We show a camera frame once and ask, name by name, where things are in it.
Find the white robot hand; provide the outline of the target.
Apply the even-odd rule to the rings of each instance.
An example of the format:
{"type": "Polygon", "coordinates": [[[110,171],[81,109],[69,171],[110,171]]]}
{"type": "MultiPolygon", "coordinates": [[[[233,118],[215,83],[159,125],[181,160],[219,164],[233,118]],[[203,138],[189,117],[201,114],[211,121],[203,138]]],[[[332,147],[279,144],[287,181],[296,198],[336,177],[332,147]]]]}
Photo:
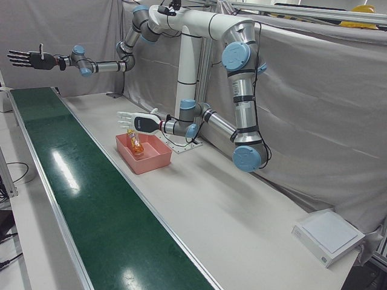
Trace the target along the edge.
{"type": "Polygon", "coordinates": [[[144,112],[117,112],[119,125],[124,129],[132,129],[137,133],[155,135],[161,130],[163,120],[155,115],[144,112]]]}

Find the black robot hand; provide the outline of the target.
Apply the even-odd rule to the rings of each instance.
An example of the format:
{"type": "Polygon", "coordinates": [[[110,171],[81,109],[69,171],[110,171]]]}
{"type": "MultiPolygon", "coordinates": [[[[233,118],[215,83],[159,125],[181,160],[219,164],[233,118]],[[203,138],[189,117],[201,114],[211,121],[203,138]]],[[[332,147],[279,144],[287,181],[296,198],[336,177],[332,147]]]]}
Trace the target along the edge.
{"type": "Polygon", "coordinates": [[[39,51],[15,51],[9,50],[7,57],[13,66],[29,67],[34,69],[51,70],[59,61],[51,54],[43,52],[44,45],[39,44],[39,51]]]}

